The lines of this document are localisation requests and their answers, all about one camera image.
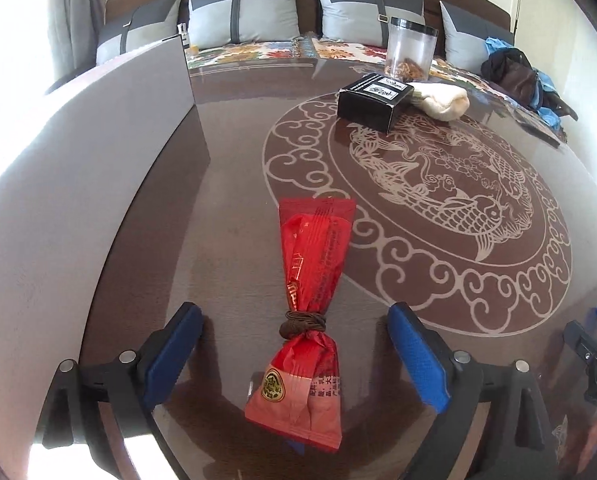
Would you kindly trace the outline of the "red snack bag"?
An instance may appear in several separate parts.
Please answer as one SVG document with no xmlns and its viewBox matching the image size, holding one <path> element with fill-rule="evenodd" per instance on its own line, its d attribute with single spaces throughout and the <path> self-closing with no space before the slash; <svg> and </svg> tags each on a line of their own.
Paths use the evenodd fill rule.
<svg viewBox="0 0 597 480">
<path fill-rule="evenodd" d="M 246 403 L 250 422 L 335 452 L 341 445 L 341 373 L 327 309 L 343 273 L 356 203 L 349 198 L 285 198 L 279 203 L 284 344 Z"/>
</svg>

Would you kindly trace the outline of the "small white lotion bottle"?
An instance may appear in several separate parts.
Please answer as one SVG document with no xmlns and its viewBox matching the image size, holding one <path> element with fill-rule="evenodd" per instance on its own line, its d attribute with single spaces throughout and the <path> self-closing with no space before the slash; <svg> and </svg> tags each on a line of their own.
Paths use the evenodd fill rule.
<svg viewBox="0 0 597 480">
<path fill-rule="evenodd" d="M 178 28 L 178 35 L 180 36 L 180 39 L 181 39 L 182 47 L 184 47 L 184 49 L 187 49 L 189 47 L 189 38 L 188 38 L 188 32 L 187 32 L 187 24 L 186 23 L 179 23 L 177 25 L 177 28 Z"/>
</svg>

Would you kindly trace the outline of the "black rectangular box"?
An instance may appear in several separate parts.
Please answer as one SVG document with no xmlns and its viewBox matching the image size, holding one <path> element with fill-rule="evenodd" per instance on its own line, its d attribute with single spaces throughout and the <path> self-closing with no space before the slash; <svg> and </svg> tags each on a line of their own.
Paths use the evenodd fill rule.
<svg viewBox="0 0 597 480">
<path fill-rule="evenodd" d="M 410 101 L 413 90 L 412 84 L 382 73 L 365 74 L 338 91 L 337 117 L 389 133 L 399 108 Z"/>
</svg>

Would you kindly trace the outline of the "floral bed cover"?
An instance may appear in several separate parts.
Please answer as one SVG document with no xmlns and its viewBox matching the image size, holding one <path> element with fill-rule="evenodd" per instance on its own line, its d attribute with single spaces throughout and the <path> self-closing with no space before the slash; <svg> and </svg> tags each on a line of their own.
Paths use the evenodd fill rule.
<svg viewBox="0 0 597 480">
<path fill-rule="evenodd" d="M 230 64 L 260 60 L 301 60 L 315 58 L 316 60 L 340 60 L 359 63 L 356 71 L 359 74 L 370 72 L 374 67 L 383 67 L 386 60 L 386 50 L 379 47 L 354 44 L 336 40 L 318 39 L 308 35 L 289 41 L 254 42 L 254 44 L 239 44 L 238 46 L 223 46 L 206 49 L 200 53 L 187 53 L 189 70 L 218 64 Z M 540 113 L 527 110 L 495 88 L 492 82 L 487 82 L 476 74 L 455 67 L 441 58 L 434 58 L 429 74 L 441 81 L 458 84 L 466 90 L 474 90 L 487 96 L 492 96 L 519 118 L 522 124 L 532 125 L 541 133 L 552 136 L 562 143 L 567 143 L 567 135 L 563 130 L 556 114 L 547 112 L 542 107 Z"/>
</svg>

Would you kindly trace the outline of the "far left grey cushion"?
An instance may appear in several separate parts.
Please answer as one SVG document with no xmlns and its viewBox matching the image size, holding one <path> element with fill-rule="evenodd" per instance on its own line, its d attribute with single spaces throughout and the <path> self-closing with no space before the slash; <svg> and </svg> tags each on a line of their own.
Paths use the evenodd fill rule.
<svg viewBox="0 0 597 480">
<path fill-rule="evenodd" d="M 99 36 L 97 64 L 177 35 L 181 1 L 155 0 L 105 24 Z"/>
</svg>

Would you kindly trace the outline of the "clear plastic jar black lid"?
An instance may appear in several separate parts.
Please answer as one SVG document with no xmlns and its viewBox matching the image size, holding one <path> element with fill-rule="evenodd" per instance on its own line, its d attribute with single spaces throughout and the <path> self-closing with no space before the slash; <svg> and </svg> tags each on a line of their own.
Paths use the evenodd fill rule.
<svg viewBox="0 0 597 480">
<path fill-rule="evenodd" d="M 428 80 L 438 30 L 396 16 L 388 30 L 385 74 L 405 82 Z"/>
</svg>

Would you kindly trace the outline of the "cream towel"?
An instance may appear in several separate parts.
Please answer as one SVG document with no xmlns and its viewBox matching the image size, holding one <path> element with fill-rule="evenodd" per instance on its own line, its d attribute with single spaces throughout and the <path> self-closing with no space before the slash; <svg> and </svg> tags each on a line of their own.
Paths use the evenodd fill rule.
<svg viewBox="0 0 597 480">
<path fill-rule="evenodd" d="M 440 122 L 451 122 L 462 117 L 469 109 L 467 92 L 454 84 L 411 82 L 410 102 L 418 110 Z"/>
</svg>

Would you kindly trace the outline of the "grey board panel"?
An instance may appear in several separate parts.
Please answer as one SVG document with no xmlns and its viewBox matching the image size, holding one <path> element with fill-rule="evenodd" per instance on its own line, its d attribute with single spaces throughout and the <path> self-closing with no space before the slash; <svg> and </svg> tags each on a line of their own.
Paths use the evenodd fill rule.
<svg viewBox="0 0 597 480">
<path fill-rule="evenodd" d="M 178 38 L 49 94 L 0 177 L 0 466 L 22 474 L 53 372 L 77 356 L 125 214 L 193 106 Z"/>
</svg>

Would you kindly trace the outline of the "grey cushion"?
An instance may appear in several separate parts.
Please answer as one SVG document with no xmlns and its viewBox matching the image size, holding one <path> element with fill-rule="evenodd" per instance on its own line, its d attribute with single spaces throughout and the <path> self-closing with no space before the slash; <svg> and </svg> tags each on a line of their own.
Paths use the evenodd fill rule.
<svg viewBox="0 0 597 480">
<path fill-rule="evenodd" d="M 386 48 L 394 16 L 425 24 L 424 0 L 319 0 L 321 36 L 327 40 Z"/>
<path fill-rule="evenodd" d="M 489 58 L 488 38 L 513 46 L 514 36 L 507 29 L 448 2 L 440 1 L 439 4 L 445 33 L 445 58 L 451 65 L 479 75 L 481 64 Z"/>
<path fill-rule="evenodd" d="M 181 1 L 155 0 L 105 24 L 99 36 L 97 64 L 177 35 Z"/>
<path fill-rule="evenodd" d="M 296 0 L 189 0 L 188 36 L 201 50 L 299 36 Z"/>
</svg>

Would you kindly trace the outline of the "grey curtain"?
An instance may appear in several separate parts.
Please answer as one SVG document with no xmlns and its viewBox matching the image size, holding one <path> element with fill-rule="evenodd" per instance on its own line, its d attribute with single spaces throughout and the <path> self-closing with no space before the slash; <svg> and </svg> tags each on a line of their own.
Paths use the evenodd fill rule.
<svg viewBox="0 0 597 480">
<path fill-rule="evenodd" d="M 105 0 L 48 0 L 49 41 L 56 80 L 75 77 L 96 62 Z"/>
</svg>

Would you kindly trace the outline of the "far right grey cushion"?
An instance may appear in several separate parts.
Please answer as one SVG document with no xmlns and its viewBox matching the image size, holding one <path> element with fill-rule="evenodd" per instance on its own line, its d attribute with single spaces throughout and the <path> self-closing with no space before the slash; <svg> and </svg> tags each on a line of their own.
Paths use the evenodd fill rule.
<svg viewBox="0 0 597 480">
<path fill-rule="evenodd" d="M 451 65 L 479 75 L 481 64 L 489 58 L 488 38 L 513 46 L 514 36 L 507 29 L 448 2 L 440 1 L 439 4 L 445 33 L 445 58 Z"/>
</svg>

